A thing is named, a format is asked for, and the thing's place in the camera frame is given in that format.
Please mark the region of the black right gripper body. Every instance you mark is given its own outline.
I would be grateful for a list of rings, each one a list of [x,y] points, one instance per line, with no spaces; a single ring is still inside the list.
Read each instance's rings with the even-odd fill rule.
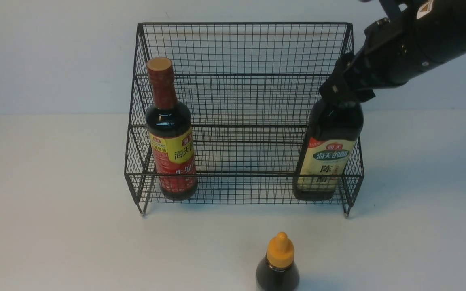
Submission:
[[[405,85],[402,64],[405,57],[404,38],[409,17],[382,18],[365,30],[364,46],[354,60],[357,90],[397,88]]]

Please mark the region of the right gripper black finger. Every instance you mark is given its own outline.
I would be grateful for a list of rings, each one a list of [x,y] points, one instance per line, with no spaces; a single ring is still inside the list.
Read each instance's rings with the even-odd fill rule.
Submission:
[[[355,54],[348,52],[335,63],[333,72],[320,86],[319,94],[322,100],[334,106],[355,106],[365,103],[376,95],[372,89],[356,89],[356,79],[347,77],[346,71],[351,68]]]

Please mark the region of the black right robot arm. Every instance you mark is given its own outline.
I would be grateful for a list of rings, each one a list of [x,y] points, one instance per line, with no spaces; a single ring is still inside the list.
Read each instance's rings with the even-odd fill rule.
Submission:
[[[329,104],[364,103],[466,54],[466,0],[381,0],[357,53],[338,59],[319,93]]]

